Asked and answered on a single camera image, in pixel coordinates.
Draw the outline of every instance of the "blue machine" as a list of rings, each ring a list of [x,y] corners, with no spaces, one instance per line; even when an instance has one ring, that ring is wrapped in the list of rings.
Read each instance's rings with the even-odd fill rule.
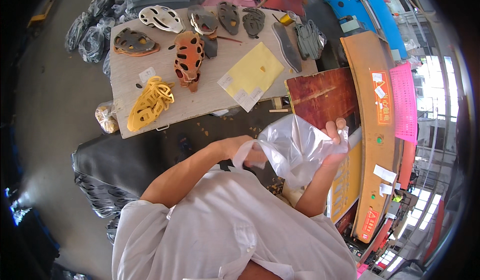
[[[333,7],[335,15],[340,19],[345,16],[356,16],[357,20],[362,22],[366,30],[377,33],[374,21],[370,18],[367,9],[360,0],[326,0]],[[375,14],[381,30],[391,50],[397,49],[402,59],[407,59],[407,50],[403,44],[399,27],[393,19],[392,13],[385,4],[384,0],[367,0]]]

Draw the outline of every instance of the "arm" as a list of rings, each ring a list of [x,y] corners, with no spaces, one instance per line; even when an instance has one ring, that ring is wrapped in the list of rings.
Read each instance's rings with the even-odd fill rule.
[[[340,143],[340,136],[337,127],[343,129],[346,122],[343,118],[338,118],[336,123],[328,121],[325,125],[326,129],[321,131],[327,134],[335,143]],[[307,217],[315,217],[325,211],[327,196],[332,186],[340,163],[347,157],[347,153],[331,154],[322,162],[320,168],[313,175],[313,179],[308,185],[305,192],[295,205],[295,209]]]
[[[197,182],[215,164],[222,160],[232,159],[244,142],[252,140],[248,135],[226,138],[215,141],[184,161],[177,163],[163,174],[155,178],[141,195],[141,200],[160,203],[168,208],[179,203],[197,184]],[[262,151],[251,150],[248,161],[266,161]]]

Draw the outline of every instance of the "hand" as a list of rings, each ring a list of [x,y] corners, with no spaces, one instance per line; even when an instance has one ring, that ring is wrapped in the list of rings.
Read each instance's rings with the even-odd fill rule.
[[[338,129],[343,129],[345,128],[346,125],[347,125],[347,122],[345,121],[345,119],[339,117],[335,122],[328,121],[325,125],[325,129],[322,129],[321,131],[327,134],[328,137],[330,137],[335,144],[339,144],[340,136],[338,133]],[[342,161],[347,157],[347,154],[349,151],[350,151],[350,144],[348,144],[348,151],[346,153],[328,155],[321,163],[321,166],[332,167],[334,169],[337,169],[340,163],[342,163]]]
[[[218,140],[216,143],[219,147],[219,151],[222,154],[222,160],[233,159],[239,148],[247,141],[252,140],[253,138],[249,135],[242,135],[237,137],[225,138]],[[264,163],[267,161],[267,156],[265,156],[262,149],[256,150],[251,149],[248,153],[247,158],[245,158],[244,164],[246,166],[251,166],[250,162],[259,162]]]

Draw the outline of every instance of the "person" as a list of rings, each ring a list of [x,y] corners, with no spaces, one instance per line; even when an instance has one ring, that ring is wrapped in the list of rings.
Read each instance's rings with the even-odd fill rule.
[[[322,129],[340,143],[337,125]],[[323,212],[344,154],[324,159],[295,208],[247,170],[220,169],[248,135],[215,141],[158,176],[121,211],[114,280],[357,279],[347,245]],[[250,150],[244,164],[266,162]]]

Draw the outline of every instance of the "wooden table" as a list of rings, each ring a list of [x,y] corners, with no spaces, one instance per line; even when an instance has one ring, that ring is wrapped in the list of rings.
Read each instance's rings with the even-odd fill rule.
[[[242,8],[238,9],[240,18],[245,15]],[[215,6],[206,7],[207,10],[217,12]],[[191,29],[190,22],[187,19],[187,9],[178,9],[177,13],[181,16],[187,30]],[[129,138],[139,133],[143,133],[156,128],[164,127],[169,124],[180,122],[200,115],[206,115],[221,109],[228,109],[238,106],[238,103],[217,83],[217,81],[233,67],[240,59],[243,58],[258,43],[263,42],[270,51],[283,64],[285,70],[275,79],[272,86],[261,97],[260,101],[283,97],[287,95],[284,81],[297,76],[310,75],[317,72],[314,60],[302,61],[302,72],[291,73],[291,67],[283,58],[280,50],[279,41],[275,37],[272,25],[276,19],[272,14],[280,19],[284,14],[274,10],[262,9],[265,13],[265,26],[259,33],[258,39],[249,38],[243,24],[239,26],[239,33],[235,36],[230,35],[222,26],[219,26],[217,33],[219,36],[230,37],[241,41],[238,43],[225,39],[218,40],[217,57],[213,59],[205,58],[201,64],[201,77],[198,85],[198,91],[191,93],[189,89],[180,87],[177,75],[173,69],[173,62],[176,56],[176,49],[169,50],[168,47],[173,45],[176,34],[152,28],[143,24],[139,19],[129,21],[127,23],[117,25],[112,28],[111,37],[115,37],[120,31],[129,27],[132,30],[138,30],[145,33],[149,38],[160,44],[160,51],[143,57],[131,57],[124,54],[116,54],[110,52],[110,69],[111,84],[113,91],[113,101],[117,110],[117,120],[120,127],[122,138]],[[295,49],[297,43],[293,24],[287,28],[290,40]],[[110,42],[110,48],[113,48],[113,39]],[[138,88],[137,83],[145,86],[140,80],[139,74],[153,67],[158,76],[162,77],[165,82],[175,82],[173,87],[173,95],[175,102],[167,111],[149,125],[141,128],[139,131],[131,132],[127,128],[127,120],[135,104],[137,98],[141,95],[143,88]]]

